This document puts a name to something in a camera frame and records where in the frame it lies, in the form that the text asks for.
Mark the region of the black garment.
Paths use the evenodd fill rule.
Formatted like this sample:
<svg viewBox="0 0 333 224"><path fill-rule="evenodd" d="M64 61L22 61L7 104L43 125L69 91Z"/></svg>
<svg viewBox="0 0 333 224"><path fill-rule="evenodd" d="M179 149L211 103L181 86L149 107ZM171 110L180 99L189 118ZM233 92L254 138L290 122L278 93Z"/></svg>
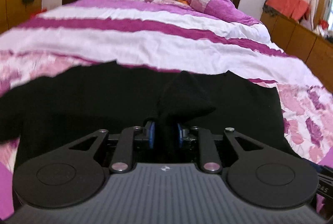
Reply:
<svg viewBox="0 0 333 224"><path fill-rule="evenodd" d="M155 123L153 154L182 161L179 128L238 132L286 153L284 121L275 88L228 71L218 75L156 72L115 62L78 66L42 76L1 97L1 142L19 139L16 164L96 130L120 133Z"/></svg>

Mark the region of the purple white floral bedspread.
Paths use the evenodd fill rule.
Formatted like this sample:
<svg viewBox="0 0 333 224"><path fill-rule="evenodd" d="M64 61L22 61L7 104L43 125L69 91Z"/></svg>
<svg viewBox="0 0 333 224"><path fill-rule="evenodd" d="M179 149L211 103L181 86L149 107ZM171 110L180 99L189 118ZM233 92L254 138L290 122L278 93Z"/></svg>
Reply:
<svg viewBox="0 0 333 224"><path fill-rule="evenodd" d="M154 156L145 125L100 129L21 165L1 142L1 223L332 223L314 165L332 168L332 94L260 23L174 0L79 0L1 35L1 97L70 68L232 72L275 88L286 153L232 127L189 130L182 161Z"/></svg>

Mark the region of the folded purple floral quilt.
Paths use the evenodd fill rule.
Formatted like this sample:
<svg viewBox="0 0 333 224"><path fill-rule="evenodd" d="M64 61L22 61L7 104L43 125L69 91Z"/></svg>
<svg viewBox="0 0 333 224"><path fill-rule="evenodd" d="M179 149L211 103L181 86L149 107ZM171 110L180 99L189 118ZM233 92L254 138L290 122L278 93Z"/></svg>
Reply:
<svg viewBox="0 0 333 224"><path fill-rule="evenodd" d="M185 0L198 12L210 15L228 23L238 22L246 26L260 24L258 19L238 10L230 0Z"/></svg>

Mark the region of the wooden sideboard cabinet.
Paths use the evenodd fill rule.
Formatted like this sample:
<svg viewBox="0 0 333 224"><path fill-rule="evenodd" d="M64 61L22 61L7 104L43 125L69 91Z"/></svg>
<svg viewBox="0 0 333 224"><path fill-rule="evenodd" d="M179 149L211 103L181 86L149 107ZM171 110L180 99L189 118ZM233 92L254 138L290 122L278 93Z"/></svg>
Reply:
<svg viewBox="0 0 333 224"><path fill-rule="evenodd" d="M287 54L301 59L326 89L332 92L332 43L280 14L262 12L260 21L267 27L272 42Z"/></svg>

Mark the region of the red item on sideboard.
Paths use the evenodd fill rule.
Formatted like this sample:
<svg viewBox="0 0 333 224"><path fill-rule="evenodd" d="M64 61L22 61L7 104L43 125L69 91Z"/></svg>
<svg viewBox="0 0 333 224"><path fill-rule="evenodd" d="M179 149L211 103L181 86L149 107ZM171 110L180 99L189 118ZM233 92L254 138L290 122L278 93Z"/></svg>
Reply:
<svg viewBox="0 0 333 224"><path fill-rule="evenodd" d="M320 19L318 22L318 25L323 29L323 30L328 30L328 22L326 20Z"/></svg>

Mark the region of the small red item on floor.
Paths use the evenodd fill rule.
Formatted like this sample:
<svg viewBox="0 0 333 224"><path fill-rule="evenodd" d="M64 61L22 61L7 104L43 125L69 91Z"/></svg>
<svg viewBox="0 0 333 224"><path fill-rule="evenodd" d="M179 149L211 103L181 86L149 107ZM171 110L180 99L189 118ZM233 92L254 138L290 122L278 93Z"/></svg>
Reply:
<svg viewBox="0 0 333 224"><path fill-rule="evenodd" d="M41 13L44 13L44 12L47 12L47 8L43 8L43 9L40 9L39 11L33 12L32 14L30 14L30 19L34 18L35 16L37 16Z"/></svg>

